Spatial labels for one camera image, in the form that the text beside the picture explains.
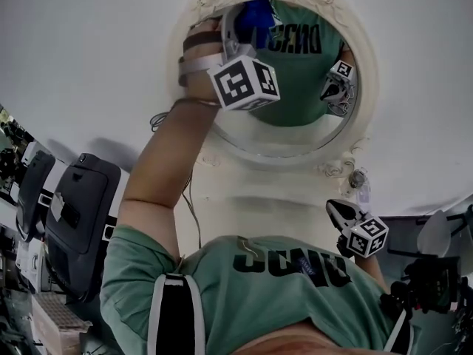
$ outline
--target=blue object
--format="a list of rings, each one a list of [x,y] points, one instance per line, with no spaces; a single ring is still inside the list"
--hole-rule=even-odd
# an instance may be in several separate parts
[[[235,20],[235,33],[240,43],[253,43],[256,31],[256,49],[265,49],[270,29],[276,25],[273,7],[268,0],[248,1]]]

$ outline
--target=cardboard box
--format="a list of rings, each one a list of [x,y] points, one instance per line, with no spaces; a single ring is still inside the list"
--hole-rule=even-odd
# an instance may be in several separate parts
[[[54,293],[32,295],[35,332],[51,355],[80,355],[79,334],[92,323],[82,321],[64,303],[64,296]]]

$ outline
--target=shoulder strap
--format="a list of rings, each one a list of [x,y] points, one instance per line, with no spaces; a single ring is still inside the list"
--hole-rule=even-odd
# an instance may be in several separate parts
[[[412,343],[414,342],[414,331],[406,319],[406,311],[403,310],[396,322],[384,350],[396,354],[410,355]]]
[[[157,278],[148,326],[148,355],[205,355],[205,326],[194,279],[181,274]]]

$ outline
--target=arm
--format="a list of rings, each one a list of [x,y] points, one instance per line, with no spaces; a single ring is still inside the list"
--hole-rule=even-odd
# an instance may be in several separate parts
[[[340,60],[356,67],[355,57],[351,50],[345,50],[340,57]]]
[[[189,35],[218,30],[206,21]],[[186,60],[218,53],[221,44],[204,44],[188,50]],[[205,72],[188,75],[188,97],[216,100]],[[132,170],[118,214],[118,225],[127,225],[156,240],[179,259],[173,209],[191,174],[217,109],[192,102],[178,104],[153,135]]]
[[[378,260],[375,256],[365,259],[355,255],[355,264],[367,274],[369,274],[373,279],[375,279],[388,294],[391,293],[387,284],[384,282],[383,274],[381,273]]]

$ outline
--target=black strap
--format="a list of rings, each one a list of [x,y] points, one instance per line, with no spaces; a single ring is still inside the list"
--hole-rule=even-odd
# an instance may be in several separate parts
[[[166,275],[183,285],[164,285],[156,354],[195,354],[194,306],[185,277]]]
[[[191,35],[184,41],[184,52],[191,49],[192,47],[199,46],[200,44],[214,44],[222,43],[221,32],[201,32],[198,34]]]
[[[401,331],[392,346],[391,352],[394,354],[408,354],[409,344],[411,342],[411,325],[406,319],[402,325]]]

